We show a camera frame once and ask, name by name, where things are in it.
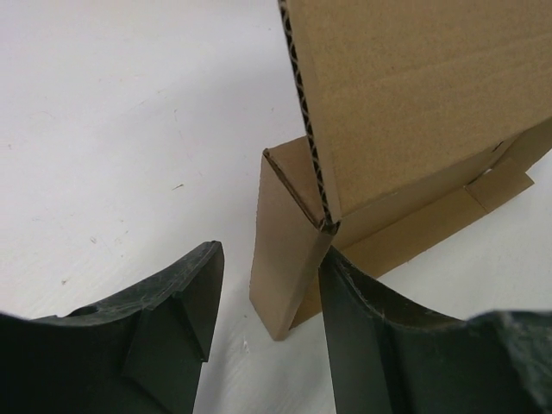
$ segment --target open cardboard box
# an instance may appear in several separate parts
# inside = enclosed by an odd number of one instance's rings
[[[531,186],[552,148],[552,3],[280,1],[307,136],[262,157],[251,301],[321,310],[330,245],[374,277]]]

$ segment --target cardboard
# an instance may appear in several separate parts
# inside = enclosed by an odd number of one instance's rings
[[[333,244],[378,277],[528,188],[552,148],[552,3],[280,1],[306,137],[263,154],[251,300],[320,311]]]

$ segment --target white table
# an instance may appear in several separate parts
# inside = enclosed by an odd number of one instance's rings
[[[64,316],[217,239],[196,412],[335,412],[322,318],[273,342],[248,301],[260,153],[304,132],[276,0],[5,0],[0,59],[0,309]],[[456,317],[552,309],[552,157],[530,175],[383,280]]]

